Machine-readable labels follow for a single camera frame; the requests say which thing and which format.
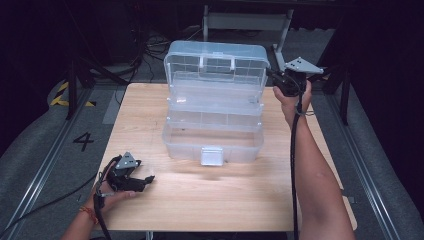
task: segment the clear plastic tackle box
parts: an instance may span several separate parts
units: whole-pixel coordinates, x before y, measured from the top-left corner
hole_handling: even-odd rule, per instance
[[[265,48],[175,41],[164,66],[170,95],[163,141],[169,156],[202,165],[254,161],[263,145]]]

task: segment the finger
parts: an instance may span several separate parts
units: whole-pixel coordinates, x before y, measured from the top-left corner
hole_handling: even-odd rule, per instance
[[[309,80],[307,80],[306,81],[306,91],[305,92],[311,92],[311,90],[312,90],[312,83]]]
[[[106,199],[109,200],[109,206],[120,202],[124,199],[133,198],[136,196],[136,193],[134,191],[122,191],[122,192],[115,192],[113,196],[107,197]]]
[[[115,164],[116,164],[117,162],[112,162],[111,164],[110,164],[110,166],[109,166],[109,168],[108,169],[106,169],[106,172],[104,173],[105,175],[107,175],[107,174],[109,174],[109,171],[113,168],[113,166],[115,166]]]
[[[280,101],[280,102],[283,102],[284,101],[284,98],[285,98],[285,96],[284,96],[284,94],[281,92],[281,90],[278,88],[278,87],[276,87],[276,86],[274,86],[273,88],[272,88],[272,90],[274,91],[274,96]]]

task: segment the number 4 marking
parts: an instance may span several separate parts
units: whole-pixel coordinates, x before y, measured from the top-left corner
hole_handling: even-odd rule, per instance
[[[90,136],[91,136],[91,134],[86,132],[82,136],[74,139],[74,143],[84,143],[84,145],[82,146],[81,152],[85,151],[85,148],[87,147],[87,143],[93,143],[94,142],[94,140],[90,140]]]

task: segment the metal rail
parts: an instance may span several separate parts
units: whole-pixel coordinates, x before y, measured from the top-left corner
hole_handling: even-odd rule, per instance
[[[332,113],[338,119],[338,126],[354,158],[353,165],[355,166],[355,170],[358,173],[362,186],[365,189],[365,193],[368,197],[372,209],[374,210],[374,214],[377,217],[377,221],[380,224],[384,237],[386,239],[400,239],[396,227],[390,218],[386,206],[384,205],[384,201],[380,195],[380,192],[374,184],[374,180],[372,179],[365,161],[355,143],[352,133],[350,129],[342,123],[338,113],[339,107],[336,97],[334,95],[326,95],[326,99],[330,105]]]
[[[68,137],[73,125],[75,124],[75,121],[80,114],[81,110],[83,109],[84,104],[88,101],[90,95],[91,95],[92,89],[83,89],[81,91],[80,97],[78,99],[78,108],[74,114],[74,116],[65,121],[63,124],[58,136],[56,137],[52,147],[50,148],[49,152],[47,153],[47,156],[44,158],[43,163],[41,164],[40,168],[38,169],[37,174],[35,175],[32,182],[29,184],[29,187],[22,198],[21,202],[19,203],[18,207],[15,210],[15,213],[13,214],[12,218],[10,219],[9,223],[7,224],[6,228],[8,228],[14,221],[22,217],[24,214],[31,211],[32,207],[34,206],[38,196],[40,195],[41,190],[44,187],[44,184],[47,181],[47,178],[49,177],[55,163],[57,162],[57,159],[60,155],[60,152],[63,148],[64,142],[66,138]],[[23,224],[25,222],[25,219],[22,219],[20,222],[18,222],[14,227],[12,227],[8,233],[5,234],[3,239],[13,240],[16,239],[16,237],[19,234],[19,231],[21,230]]]

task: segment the bracelet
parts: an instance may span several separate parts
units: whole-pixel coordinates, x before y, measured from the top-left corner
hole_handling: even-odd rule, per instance
[[[93,220],[94,224],[99,223],[99,219],[97,219],[96,214],[94,213],[93,209],[88,207],[80,207],[80,212],[86,212],[90,216],[91,220]]]

